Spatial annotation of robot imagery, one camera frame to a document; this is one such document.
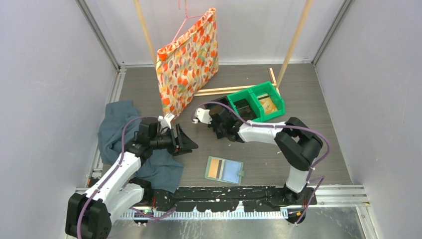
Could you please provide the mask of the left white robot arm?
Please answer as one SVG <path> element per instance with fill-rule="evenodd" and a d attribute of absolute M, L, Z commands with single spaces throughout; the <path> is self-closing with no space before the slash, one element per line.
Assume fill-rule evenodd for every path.
<path fill-rule="evenodd" d="M 78 239 L 106 239 L 113 223 L 135 204 L 152 202 L 150 183 L 129 178 L 141 168 L 154 150 L 165 149 L 171 155 L 191 153 L 198 145 L 177 124 L 173 114 L 164 117 L 139 117 L 134 138 L 121 140 L 121 153 L 111 169 L 83 193 L 74 193 L 67 206 L 65 233 Z"/>

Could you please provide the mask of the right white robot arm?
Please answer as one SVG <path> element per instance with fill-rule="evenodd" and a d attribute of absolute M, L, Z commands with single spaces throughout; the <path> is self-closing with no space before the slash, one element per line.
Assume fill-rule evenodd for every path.
<path fill-rule="evenodd" d="M 293 205 L 304 198 L 303 190 L 310 170 L 323 145 L 328 144 L 321 134 L 309 129 L 296 117 L 278 123 L 254 122 L 241 118 L 231 107 L 218 102 L 210 102 L 204 109 L 197 109 L 195 119 L 212 128 L 218 139 L 225 137 L 232 142 L 278 146 L 290 164 L 284 198 Z"/>

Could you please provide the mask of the green card holder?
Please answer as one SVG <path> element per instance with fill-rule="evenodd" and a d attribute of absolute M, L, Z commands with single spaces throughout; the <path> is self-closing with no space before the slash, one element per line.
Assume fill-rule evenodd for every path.
<path fill-rule="evenodd" d="M 207 176 L 208 171 L 209 171 L 210 159 L 212 157 L 218 158 L 218 159 L 223 159 L 223 158 L 219 158 L 219 157 L 215 157 L 215 156 L 209 156 L 208 157 L 207 166 L 206 166 L 205 175 L 204 175 L 205 179 L 229 183 L 229 184 L 234 184 L 234 185 L 240 185 L 241 184 L 241 180 L 245 176 L 245 172 L 243 171 L 243 162 L 234 161 L 234 160 L 230 160 L 230 159 L 224 159 L 225 162 L 224 162 L 222 179 L 214 179 L 214 178 L 210 178 L 210 177 Z"/>

